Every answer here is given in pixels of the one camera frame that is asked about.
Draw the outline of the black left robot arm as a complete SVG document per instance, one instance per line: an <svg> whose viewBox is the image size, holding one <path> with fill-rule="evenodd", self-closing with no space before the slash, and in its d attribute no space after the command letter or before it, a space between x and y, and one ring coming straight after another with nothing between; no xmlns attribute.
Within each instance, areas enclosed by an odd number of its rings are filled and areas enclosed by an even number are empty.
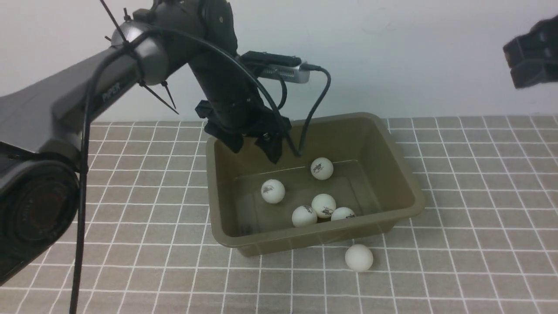
<svg viewBox="0 0 558 314"><path fill-rule="evenodd" d="M188 65L206 101L206 131L237 153L257 139L277 163L290 122L264 105L263 87L240 62L227 0L156 0L136 10L109 48L1 97L1 283L52 246L84 200L92 121L134 85L163 83Z"/></svg>

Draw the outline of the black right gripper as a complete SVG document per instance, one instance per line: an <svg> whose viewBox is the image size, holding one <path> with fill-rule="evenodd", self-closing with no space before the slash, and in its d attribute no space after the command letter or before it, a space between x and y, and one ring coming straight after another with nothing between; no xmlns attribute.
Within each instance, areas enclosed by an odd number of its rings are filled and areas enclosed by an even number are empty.
<svg viewBox="0 0 558 314"><path fill-rule="evenodd" d="M558 81L558 17L540 20L503 47L516 89Z"/></svg>

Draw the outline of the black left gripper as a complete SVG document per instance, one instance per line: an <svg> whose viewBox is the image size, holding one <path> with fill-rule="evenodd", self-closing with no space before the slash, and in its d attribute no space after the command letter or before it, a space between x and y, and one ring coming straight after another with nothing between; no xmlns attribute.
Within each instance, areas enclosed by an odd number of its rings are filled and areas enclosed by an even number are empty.
<svg viewBox="0 0 558 314"><path fill-rule="evenodd" d="M267 159L277 164L282 156L285 133L292 128L286 117L275 115L264 105L256 87L203 87L206 102L195 108L207 120L204 131L237 154L243 135L255 136L255 144Z"/></svg>

